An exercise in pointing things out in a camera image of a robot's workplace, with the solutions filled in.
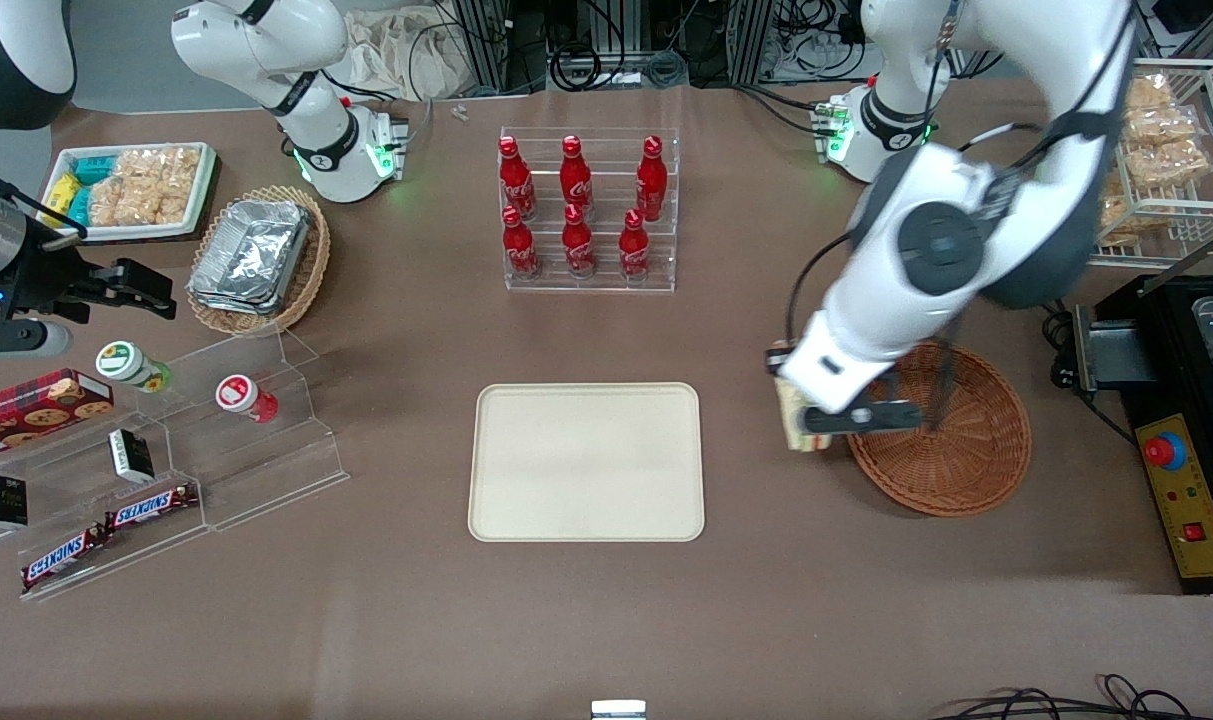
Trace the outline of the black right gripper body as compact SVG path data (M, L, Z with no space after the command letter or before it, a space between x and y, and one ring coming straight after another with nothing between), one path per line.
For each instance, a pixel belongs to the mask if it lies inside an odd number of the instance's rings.
M129 296L102 278L103 265L81 258L75 247L53 251L45 242L57 234L44 225L25 229L24 245L6 279L6 316L38 314L89 322L91 305L123 307Z

